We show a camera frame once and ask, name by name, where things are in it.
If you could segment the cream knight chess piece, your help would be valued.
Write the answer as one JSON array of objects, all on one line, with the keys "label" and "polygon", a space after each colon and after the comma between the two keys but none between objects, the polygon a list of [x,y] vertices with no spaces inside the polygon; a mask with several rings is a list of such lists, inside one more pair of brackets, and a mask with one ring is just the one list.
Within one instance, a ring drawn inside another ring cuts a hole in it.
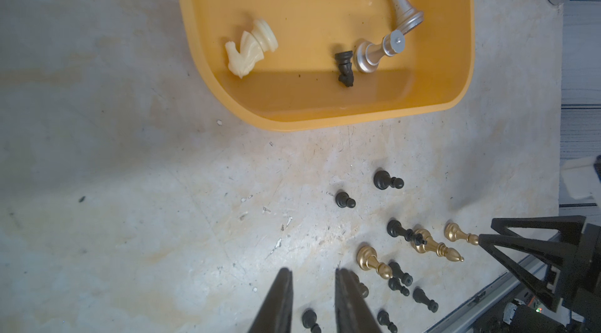
[{"label": "cream knight chess piece", "polygon": [[269,24],[264,19],[255,19],[252,31],[243,31],[239,48],[233,41],[225,43],[229,71],[242,79],[265,58],[266,52],[274,52],[278,47],[278,40]]}]

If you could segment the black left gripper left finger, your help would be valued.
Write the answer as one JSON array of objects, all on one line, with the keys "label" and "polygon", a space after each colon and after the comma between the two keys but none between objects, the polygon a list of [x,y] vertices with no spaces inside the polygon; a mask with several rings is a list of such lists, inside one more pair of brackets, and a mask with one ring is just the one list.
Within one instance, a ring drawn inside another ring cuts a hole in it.
[{"label": "black left gripper left finger", "polygon": [[283,267],[276,275],[249,333],[291,333],[293,305],[293,272]]}]

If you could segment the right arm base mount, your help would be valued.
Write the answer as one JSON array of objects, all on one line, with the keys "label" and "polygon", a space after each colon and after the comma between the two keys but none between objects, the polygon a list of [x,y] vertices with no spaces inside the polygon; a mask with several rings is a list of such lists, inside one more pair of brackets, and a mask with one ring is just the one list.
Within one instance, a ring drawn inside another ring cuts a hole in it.
[{"label": "right arm base mount", "polygon": [[565,325],[534,308],[537,299],[519,286],[479,317],[474,332],[599,332],[600,297],[579,290],[570,312],[583,317],[571,318]]}]

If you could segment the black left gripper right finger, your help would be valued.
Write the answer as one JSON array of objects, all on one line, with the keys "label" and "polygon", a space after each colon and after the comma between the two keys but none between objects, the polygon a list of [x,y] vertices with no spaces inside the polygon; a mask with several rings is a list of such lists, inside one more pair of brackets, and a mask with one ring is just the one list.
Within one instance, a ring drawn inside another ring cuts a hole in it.
[{"label": "black left gripper right finger", "polygon": [[335,272],[336,331],[381,332],[364,298],[353,273],[345,268]]}]

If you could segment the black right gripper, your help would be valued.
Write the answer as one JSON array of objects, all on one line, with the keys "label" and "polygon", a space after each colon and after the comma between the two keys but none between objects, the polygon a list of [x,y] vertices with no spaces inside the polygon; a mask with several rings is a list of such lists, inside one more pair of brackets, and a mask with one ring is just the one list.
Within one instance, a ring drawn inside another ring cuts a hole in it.
[{"label": "black right gripper", "polygon": [[[550,310],[563,306],[584,318],[582,328],[600,328],[600,227],[585,222],[584,216],[494,218],[498,234],[482,234],[479,245]],[[558,235],[543,241],[513,228]]]}]

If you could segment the silver rook chess piece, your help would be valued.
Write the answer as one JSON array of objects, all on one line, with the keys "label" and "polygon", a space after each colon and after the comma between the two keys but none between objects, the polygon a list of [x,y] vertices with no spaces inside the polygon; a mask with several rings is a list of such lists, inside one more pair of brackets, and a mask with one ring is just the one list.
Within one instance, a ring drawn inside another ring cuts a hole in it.
[{"label": "silver rook chess piece", "polygon": [[386,35],[380,44],[362,42],[356,49],[355,61],[361,73],[374,73],[384,57],[393,57],[405,50],[405,35],[398,29]]}]

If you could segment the silver queen chess piece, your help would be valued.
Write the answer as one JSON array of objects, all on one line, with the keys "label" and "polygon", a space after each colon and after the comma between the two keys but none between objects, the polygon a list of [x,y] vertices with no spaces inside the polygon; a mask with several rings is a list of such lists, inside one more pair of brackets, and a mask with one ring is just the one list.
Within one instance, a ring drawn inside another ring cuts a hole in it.
[{"label": "silver queen chess piece", "polygon": [[403,35],[408,34],[424,21],[424,13],[409,0],[391,0],[395,13],[396,27]]}]

